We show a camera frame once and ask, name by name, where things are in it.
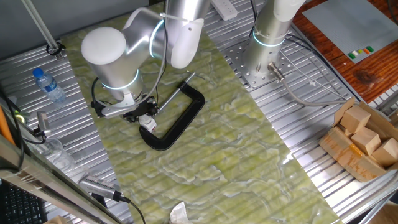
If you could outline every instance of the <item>cardboard box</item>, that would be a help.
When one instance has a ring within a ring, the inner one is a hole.
[[[398,169],[398,163],[387,168],[383,167],[374,158],[362,152],[340,128],[336,127],[340,123],[344,112],[350,109],[354,105],[354,102],[354,98],[348,100],[335,113],[333,128],[321,138],[319,145],[357,180],[366,182],[390,170]],[[360,102],[359,106],[371,114],[366,127],[378,133],[382,143],[389,138],[398,140],[398,129],[393,127],[388,120],[370,108],[366,103]]]

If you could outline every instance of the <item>gray cable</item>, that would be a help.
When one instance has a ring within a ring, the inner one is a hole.
[[[337,104],[344,104],[347,101],[346,100],[338,100],[338,101],[329,101],[329,102],[322,102],[322,103],[312,103],[312,102],[307,102],[303,101],[299,97],[297,97],[293,91],[290,89],[290,87],[287,85],[286,80],[283,79],[281,80],[282,84],[285,86],[286,90],[289,92],[289,94],[292,96],[292,98],[297,101],[298,103],[305,105],[305,106],[327,106],[327,105],[337,105]]]

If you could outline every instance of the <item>black c-clamp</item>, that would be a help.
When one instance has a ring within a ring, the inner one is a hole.
[[[195,119],[196,115],[203,108],[203,105],[205,105],[205,97],[199,91],[188,85],[187,81],[188,80],[182,81],[177,88],[191,98],[192,103],[181,114],[178,120],[162,138],[159,139],[146,130],[146,128],[142,126],[139,127],[139,132],[142,139],[146,144],[148,144],[148,146],[157,151],[165,151],[170,148],[193,121],[193,119]]]

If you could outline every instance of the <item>plastic bottle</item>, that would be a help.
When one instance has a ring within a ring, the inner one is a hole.
[[[33,70],[37,86],[47,94],[54,103],[63,103],[66,99],[65,92],[57,85],[57,81],[49,73],[44,73],[41,68]]]
[[[64,150],[58,139],[48,138],[44,144],[35,145],[34,148],[74,182],[78,182],[90,173],[87,167],[76,165],[75,160]]]

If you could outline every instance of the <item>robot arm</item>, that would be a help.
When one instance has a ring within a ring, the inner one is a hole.
[[[175,68],[186,67],[195,56],[210,0],[171,0],[167,19],[165,58]],[[100,27],[81,44],[81,52],[104,87],[120,103],[104,108],[107,118],[132,111],[147,93],[138,68],[149,58],[163,58],[164,18],[147,9],[135,10],[122,31]]]
[[[139,67],[149,58],[165,58],[175,68],[186,67],[198,48],[210,0],[169,0],[166,14],[146,8],[134,11],[122,31],[100,27],[83,40],[81,52],[104,87],[119,101],[105,106],[102,115],[112,118],[145,103],[152,93],[144,88]],[[252,73],[269,73],[267,65],[278,60],[281,44],[304,0],[268,0],[259,13],[250,44],[243,52],[244,66]]]

